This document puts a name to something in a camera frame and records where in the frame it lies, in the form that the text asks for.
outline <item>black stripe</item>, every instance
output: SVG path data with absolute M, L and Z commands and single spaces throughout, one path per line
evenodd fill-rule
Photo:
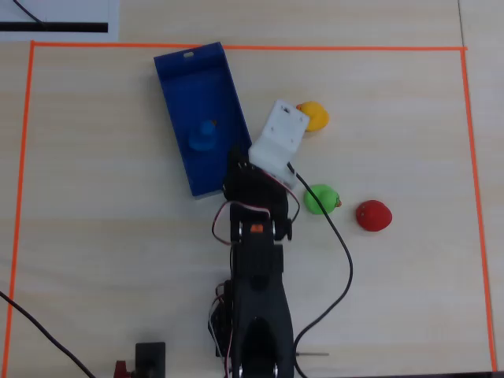
M 0 32 L 77 32 L 107 33 L 106 22 L 0 22 Z

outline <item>blue rubber duck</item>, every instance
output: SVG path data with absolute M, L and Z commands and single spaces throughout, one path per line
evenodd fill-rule
M 215 120 L 204 120 L 193 128 L 189 134 L 189 147 L 199 152 L 212 150 L 217 144 L 216 124 Z

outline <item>black cable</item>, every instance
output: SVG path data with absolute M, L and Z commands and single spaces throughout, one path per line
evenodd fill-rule
M 28 9 L 24 8 L 17 0 L 13 0 L 14 4 L 16 4 L 18 7 L 21 8 L 21 10 L 23 10 L 23 12 L 25 12 L 34 22 L 38 23 L 38 24 L 41 24 L 41 25 L 45 25 L 43 21 L 39 20 L 37 17 L 33 16 L 29 11 Z
M 350 285 L 352 284 L 352 279 L 354 278 L 354 263 L 352 262 L 352 257 L 350 256 L 350 251 L 348 250 L 347 245 L 343 241 L 343 238 L 339 234 L 338 229 L 336 228 L 336 226 L 332 223 L 332 220 L 329 217 L 328 212 L 325 211 L 325 208 L 322 205 L 322 202 L 320 201 L 320 199 L 315 195 L 315 193 L 313 193 L 313 191 L 311 190 L 311 188 L 309 187 L 309 185 L 306 183 L 306 181 L 294 170 L 294 168 L 292 168 L 291 163 L 287 163 L 287 167 L 291 170 L 292 173 L 294 173 L 296 175 L 296 177 L 298 178 L 298 180 L 305 186 L 306 190 L 312 195 L 312 197 L 315 199 L 315 201 L 317 202 L 317 204 L 321 208 L 322 213 L 324 213 L 325 218 L 328 220 L 329 225 L 331 226 L 331 228 L 334 231 L 334 233 L 336 234 L 336 236 L 338 236 L 339 242 L 341 243 L 341 245 L 343 246 L 343 249 L 345 250 L 346 257 L 348 258 L 348 265 L 349 265 L 349 268 L 350 268 L 350 274 L 348 276 L 348 282 L 346 283 L 346 287 L 345 287 L 345 290 L 343 290 L 343 293 L 317 319 L 315 319 L 310 324 L 308 324 L 306 327 L 304 327 L 301 330 L 301 332 L 299 332 L 299 335 L 296 337 L 296 339 L 294 340 L 294 354 L 295 354 L 295 357 L 294 357 L 294 367 L 296 368 L 296 370 L 298 371 L 298 374 L 302 378 L 308 378 L 308 376 L 301 370 L 301 367 L 299 366 L 298 359 L 297 359 L 299 341 L 301 340 L 301 338 L 311 328 L 313 328 L 322 319 L 324 319 L 325 316 L 328 313 L 330 313 L 331 310 L 334 309 L 338 305 L 338 303 L 340 303 L 342 301 L 343 298 L 345 298 L 345 296 L 348 293 L 348 290 L 350 289 Z
M 66 349 L 64 346 L 62 346 L 51 334 L 32 316 L 30 315 L 23 307 L 19 306 L 17 303 L 15 303 L 11 298 L 9 298 L 7 295 L 3 294 L 0 291 L 0 297 L 4 298 L 12 307 L 14 307 L 16 310 L 18 310 L 20 313 L 26 316 L 26 318 L 36 326 L 41 333 L 44 334 L 45 337 L 49 339 L 49 341 L 52 342 L 58 348 L 60 351 L 62 351 L 64 354 L 69 356 L 69 358 L 77 365 L 79 368 L 89 377 L 89 378 L 96 378 L 92 372 L 89 371 L 89 369 L 84 366 L 82 362 L 79 361 L 79 359 L 70 352 L 70 350 Z

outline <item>red wire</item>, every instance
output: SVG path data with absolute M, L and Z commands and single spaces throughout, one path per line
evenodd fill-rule
M 291 197 L 296 201 L 296 203 L 298 204 L 298 209 L 296 211 L 296 213 L 294 214 L 294 218 L 292 218 L 292 223 L 294 223 L 294 221 L 296 220 L 296 218 L 298 217 L 298 214 L 299 214 L 299 210 L 301 209 L 301 204 L 299 203 L 299 200 L 298 198 L 296 197 L 296 195 L 294 194 L 294 192 L 287 186 L 285 185 L 284 183 L 282 183 L 281 181 L 277 180 L 274 176 L 270 175 L 269 173 L 267 173 L 265 170 L 262 171 L 267 177 L 269 177 L 271 180 L 275 181 L 276 183 L 278 183 L 279 185 L 281 185 L 286 191 L 287 193 L 289 193 L 289 195 L 291 195 Z
M 222 297 L 224 295 L 219 295 L 219 287 L 223 287 L 224 286 L 224 282 L 223 283 L 219 283 L 216 287 L 215 287 L 215 295 L 219 298 L 219 301 L 220 303 L 224 303 L 224 300 L 222 299 Z
M 233 328 L 231 328 L 231 335 L 229 336 L 228 352 L 226 353 L 226 360 L 224 362 L 224 369 L 226 370 L 226 378 L 229 378 L 229 351 L 231 350 L 232 340 L 233 340 Z
M 215 214 L 215 217 L 213 218 L 213 223 L 212 223 L 212 234 L 213 234 L 213 237 L 215 237 L 215 239 L 219 240 L 221 243 L 225 244 L 226 246 L 231 246 L 231 242 L 227 241 L 227 240 L 224 240 L 222 239 L 221 237 L 217 236 L 217 234 L 215 233 L 215 225 L 217 223 L 217 220 L 219 219 L 219 216 L 221 215 L 222 213 L 222 210 L 224 209 L 224 207 L 227 205 L 227 204 L 233 204 L 233 205 L 240 205 L 242 206 L 243 208 L 245 209 L 248 209 L 248 210 L 253 210 L 253 211 L 258 211 L 260 213 L 267 213 L 268 214 L 268 217 L 270 217 L 270 212 L 267 208 L 265 207 L 260 207 L 260 206 L 252 206 L 252 205 L 247 205 L 246 203 L 243 203 L 243 202 L 238 202 L 238 201 L 226 201 L 222 204 L 222 206 L 219 208 L 219 210 L 217 211 L 217 214 Z

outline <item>cable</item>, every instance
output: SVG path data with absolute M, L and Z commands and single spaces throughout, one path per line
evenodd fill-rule
M 336 234 L 336 236 L 338 236 L 339 242 L 341 243 L 341 245 L 343 246 L 343 249 L 345 250 L 346 257 L 348 258 L 348 265 L 350 268 L 350 274 L 348 275 L 348 281 L 346 283 L 345 290 L 343 290 L 343 293 L 317 319 L 315 319 L 310 324 L 308 324 L 306 327 L 304 327 L 301 330 L 301 332 L 299 332 L 299 335 L 296 337 L 296 339 L 294 340 L 294 353 L 295 353 L 294 367 L 296 368 L 296 370 L 298 371 L 298 374 L 302 378 L 308 378 L 308 376 L 301 370 L 301 367 L 299 366 L 299 363 L 298 363 L 298 359 L 296 358 L 297 353 L 298 353 L 299 341 L 311 328 L 313 328 L 322 319 L 324 319 L 326 317 L 326 315 L 328 313 L 330 313 L 331 310 L 334 309 L 338 305 L 338 303 L 340 303 L 342 301 L 343 298 L 345 298 L 345 296 L 347 295 L 347 293 L 350 289 L 350 285 L 352 284 L 352 279 L 354 278 L 354 263 L 352 262 L 352 257 L 350 256 L 350 251 L 348 250 L 347 245 L 343 241 L 343 238 L 339 234 L 336 226 L 332 223 L 332 220 L 329 217 L 328 212 L 325 211 L 325 208 L 322 205 L 322 202 L 320 201 L 320 199 L 315 195 L 315 193 L 313 193 L 313 191 L 311 190 L 309 185 L 306 183 L 306 181 L 294 170 L 294 168 L 292 168 L 291 163 L 287 163 L 287 167 L 291 170 L 292 173 L 294 173 L 296 175 L 298 180 L 305 186 L 306 190 L 312 195 L 312 197 L 315 199 L 315 202 L 317 202 L 317 204 L 321 208 L 322 213 L 324 213 L 325 218 L 328 220 L 329 225 L 331 226 L 331 228 L 334 231 L 334 233 Z
M 69 356 L 69 358 L 77 365 L 79 368 L 89 377 L 89 378 L 96 378 L 92 372 L 89 371 L 89 369 L 84 366 L 82 362 L 79 361 L 79 359 L 70 352 L 70 350 L 66 349 L 64 346 L 62 346 L 32 315 L 30 315 L 23 307 L 19 306 L 17 303 L 15 303 L 11 298 L 9 298 L 7 295 L 3 294 L 0 291 L 0 297 L 5 299 L 12 307 L 14 307 L 16 310 L 18 310 L 20 313 L 22 313 L 30 322 L 36 326 L 41 333 L 44 334 L 45 337 L 49 339 L 49 341 L 52 342 L 58 348 L 60 351 L 62 351 L 64 354 Z
M 220 303 L 224 303 L 224 300 L 222 299 L 222 295 L 219 294 L 219 287 L 224 287 L 224 282 L 223 283 L 219 283 L 216 287 L 215 287 L 215 296 L 216 297 L 221 297 L 219 298 L 219 302 Z
M 217 337 L 215 336 L 215 331 L 213 330 L 213 326 L 212 326 L 212 312 L 213 312 L 212 310 L 213 310 L 213 306 L 215 305 L 215 303 L 218 300 L 222 299 L 222 297 L 223 297 L 222 295 L 218 295 L 213 300 L 212 304 L 210 305 L 210 310 L 208 312 L 208 325 L 209 325 L 209 328 L 210 328 L 210 333 L 212 334 L 213 342 L 215 343 L 215 347 L 217 348 L 217 353 L 219 354 L 219 357 L 222 360 L 222 363 L 225 365 L 224 356 L 222 355 L 221 348 L 219 347 L 219 343 L 217 342 Z
M 224 370 L 226 371 L 226 378 L 229 378 L 229 351 L 231 350 L 231 341 L 233 340 L 233 328 L 231 328 L 231 335 L 229 336 L 228 352 L 226 353 L 226 362 L 224 363 Z
M 267 177 L 269 177 L 271 180 L 275 181 L 276 183 L 278 183 L 279 185 L 281 185 L 288 193 L 289 195 L 291 195 L 291 197 L 296 201 L 296 203 L 298 204 L 298 209 L 296 210 L 294 216 L 292 217 L 292 223 L 294 223 L 294 221 L 296 220 L 296 218 L 298 217 L 298 214 L 299 214 L 299 210 L 301 209 L 301 204 L 299 203 L 299 200 L 298 198 L 296 197 L 296 195 L 292 192 L 292 190 L 287 186 L 285 185 L 284 183 L 282 183 L 281 181 L 277 180 L 274 176 L 270 175 L 269 173 L 267 173 L 265 170 L 262 171 Z
M 37 17 L 33 16 L 30 12 L 28 12 L 28 9 L 24 8 L 17 0 L 13 0 L 14 4 L 16 4 L 23 12 L 25 12 L 34 22 L 37 24 L 41 24 L 42 26 L 45 26 L 46 24 L 39 20 Z
M 252 211 L 257 211 L 259 213 L 267 213 L 268 214 L 268 218 L 271 217 L 271 214 L 269 212 L 268 209 L 266 209 L 265 207 L 259 207 L 259 206 L 251 206 L 251 205 L 247 205 L 246 203 L 243 203 L 243 202 L 239 202 L 239 201 L 226 201 L 222 204 L 222 206 L 219 208 L 219 210 L 217 211 L 217 214 L 215 214 L 215 217 L 213 218 L 213 223 L 212 223 L 212 234 L 213 234 L 213 237 L 217 240 L 219 240 L 221 243 L 225 244 L 226 246 L 231 246 L 231 242 L 227 241 L 227 240 L 224 240 L 222 239 L 221 237 L 217 236 L 216 233 L 215 233 L 215 225 L 217 223 L 217 220 L 219 219 L 219 216 L 221 215 L 222 213 L 222 210 L 224 209 L 224 207 L 227 205 L 227 204 L 231 204 L 231 205 L 239 205 L 239 206 L 242 206 L 244 209 L 248 209 L 248 210 L 252 210 Z

